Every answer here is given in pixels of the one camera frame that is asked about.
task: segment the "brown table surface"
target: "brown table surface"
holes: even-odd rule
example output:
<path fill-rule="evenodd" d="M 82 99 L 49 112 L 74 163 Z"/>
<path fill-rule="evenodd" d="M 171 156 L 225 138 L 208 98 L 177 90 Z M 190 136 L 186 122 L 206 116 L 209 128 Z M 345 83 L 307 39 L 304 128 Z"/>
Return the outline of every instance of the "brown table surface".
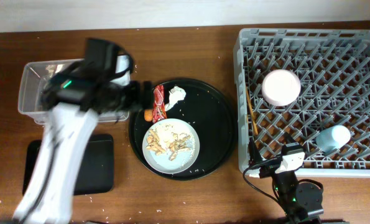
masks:
<path fill-rule="evenodd" d="M 26 63 L 81 58 L 87 37 L 108 39 L 124 46 L 136 59 L 133 80 L 157 83 L 175 77 L 196 78 L 217 87 L 235 108 L 232 49 L 245 27 L 370 29 L 370 21 L 0 34 L 0 217 L 11 216 L 20 202 L 27 145 L 42 137 L 42 127 L 17 112 Z M 153 174 L 139 162 L 129 147 L 127 121 L 99 124 L 95 133 L 109 133 L 114 138 L 114 189 L 74 197 L 76 221 L 259 223 L 260 219 L 284 216 L 271 199 L 245 184 L 237 150 L 211 175 L 177 182 Z M 322 219 L 370 223 L 370 179 L 315 180 L 325 187 Z M 272 193 L 271 179 L 252 181 Z"/>

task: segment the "white cup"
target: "white cup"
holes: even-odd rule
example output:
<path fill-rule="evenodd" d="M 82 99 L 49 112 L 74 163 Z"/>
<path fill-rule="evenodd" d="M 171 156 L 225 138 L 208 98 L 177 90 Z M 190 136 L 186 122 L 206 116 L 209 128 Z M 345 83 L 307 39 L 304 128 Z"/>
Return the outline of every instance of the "white cup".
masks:
<path fill-rule="evenodd" d="M 345 126 L 336 125 L 320 132 L 316 144 L 323 152 L 339 149 L 351 139 L 351 133 Z"/>

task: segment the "red packet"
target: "red packet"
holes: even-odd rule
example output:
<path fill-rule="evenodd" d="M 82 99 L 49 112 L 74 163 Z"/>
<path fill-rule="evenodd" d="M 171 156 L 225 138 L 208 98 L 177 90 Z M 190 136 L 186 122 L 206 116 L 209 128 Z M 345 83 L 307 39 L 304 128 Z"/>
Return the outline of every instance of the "red packet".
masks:
<path fill-rule="evenodd" d="M 164 105 L 164 86 L 158 85 L 154 88 L 153 123 L 166 119 Z"/>

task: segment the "black round tray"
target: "black round tray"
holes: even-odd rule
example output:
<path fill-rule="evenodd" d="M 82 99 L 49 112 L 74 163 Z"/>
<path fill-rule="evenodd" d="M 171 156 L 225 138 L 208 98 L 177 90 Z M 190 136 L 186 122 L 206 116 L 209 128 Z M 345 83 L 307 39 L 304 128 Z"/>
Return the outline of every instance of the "black round tray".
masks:
<path fill-rule="evenodd" d="M 168 118 L 190 123 L 200 139 L 200 152 L 194 164 L 178 174 L 163 174 L 145 160 L 142 141 L 153 125 L 144 119 L 144 112 L 133 113 L 129 120 L 129 140 L 138 159 L 152 172 L 173 180 L 192 180 L 212 173 L 232 153 L 237 141 L 237 121 L 234 110 L 222 93 L 211 85 L 194 79 L 176 79 L 161 83 L 164 86 L 164 103 L 169 101 L 169 90 L 175 85 L 186 91 L 167 112 Z"/>

